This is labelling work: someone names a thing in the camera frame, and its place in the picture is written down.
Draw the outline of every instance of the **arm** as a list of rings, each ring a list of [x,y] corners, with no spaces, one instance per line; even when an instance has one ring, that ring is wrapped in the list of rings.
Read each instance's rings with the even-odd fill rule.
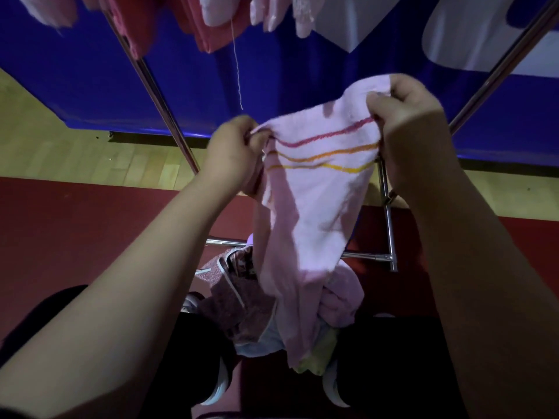
[[[252,175],[267,135],[238,117],[205,169],[86,290],[0,369],[0,406],[36,417],[135,417],[190,287],[208,232]]]
[[[451,359],[472,417],[556,417],[559,302],[462,171],[444,112],[393,75],[369,95],[388,176],[416,219]]]

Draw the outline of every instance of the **loose thread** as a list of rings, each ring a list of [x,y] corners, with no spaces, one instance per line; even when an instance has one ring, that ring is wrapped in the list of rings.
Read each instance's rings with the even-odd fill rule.
[[[243,96],[241,95],[241,76],[239,72],[239,59],[237,58],[237,47],[235,46],[235,33],[233,31],[233,19],[231,19],[231,36],[233,38],[233,54],[235,55],[235,64],[237,66],[237,88],[239,89],[239,104],[243,109]]]

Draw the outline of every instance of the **forearm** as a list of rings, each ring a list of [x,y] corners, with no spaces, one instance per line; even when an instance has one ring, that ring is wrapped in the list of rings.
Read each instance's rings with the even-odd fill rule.
[[[410,207],[470,415],[554,416],[559,303],[462,171],[428,191]]]
[[[48,417],[125,385],[145,389],[209,229],[232,196],[195,178],[0,370],[0,405]]]

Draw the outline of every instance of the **metal bar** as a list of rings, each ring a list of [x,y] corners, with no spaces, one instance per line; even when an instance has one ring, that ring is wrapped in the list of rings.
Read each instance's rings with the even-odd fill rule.
[[[474,114],[489,96],[503,83],[506,77],[522,61],[535,45],[559,22],[559,0],[548,0],[534,19],[519,35],[512,47],[489,72],[481,88],[473,95],[466,105],[452,119],[449,128],[454,135]],[[390,191],[383,204],[391,204],[397,194]]]
[[[104,12],[104,14],[113,32],[118,38],[118,41],[122,45],[124,52],[128,56],[130,63],[132,63],[134,69],[136,70],[138,76],[140,77],[140,80],[144,84],[146,91],[151,97],[151,101],[153,101],[155,107],[157,108],[157,111],[161,115],[161,118],[163,118],[165,125],[167,126],[167,128],[169,128],[169,131],[173,136],[173,140],[175,140],[175,142],[177,143],[178,148],[182,151],[182,154],[185,156],[186,161],[188,162],[190,168],[192,169],[192,172],[194,173],[194,175],[196,175],[200,171],[198,162],[194,158],[194,154],[192,154],[192,150],[190,149],[190,147],[188,147],[188,144],[186,143],[186,140],[181,132],[181,129],[179,128],[177,121],[173,116],[173,113],[169,109],[169,106],[167,105],[165,98],[163,97],[163,94],[159,90],[159,87],[157,86],[157,83],[155,82],[155,79],[153,78],[147,63],[142,58],[140,60],[136,60],[132,56],[132,53],[130,52],[130,47],[128,45],[128,41],[126,40],[125,37],[123,37],[121,34],[118,33],[115,27],[115,23],[112,20],[112,14],[109,12]]]
[[[221,245],[224,247],[242,247],[244,245],[247,245],[247,242],[242,239],[210,237],[206,240],[206,245]],[[392,256],[390,256],[389,254],[361,253],[360,251],[354,251],[354,250],[344,251],[342,257],[392,262]]]
[[[378,183],[381,189],[381,197],[384,199],[388,195],[388,177],[386,176],[386,165],[381,158],[378,162]],[[398,271],[398,264],[396,259],[396,247],[394,244],[394,228],[392,226],[392,212],[390,205],[384,204],[382,206],[386,219],[386,233],[388,234],[388,253],[390,256],[390,272]]]

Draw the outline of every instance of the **green cloth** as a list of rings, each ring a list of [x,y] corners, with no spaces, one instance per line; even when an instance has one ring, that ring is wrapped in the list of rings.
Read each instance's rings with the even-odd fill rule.
[[[338,343],[339,329],[330,328],[325,335],[317,342],[309,357],[301,360],[293,370],[303,373],[305,370],[311,371],[315,375],[322,376],[326,367],[330,363],[336,344]]]

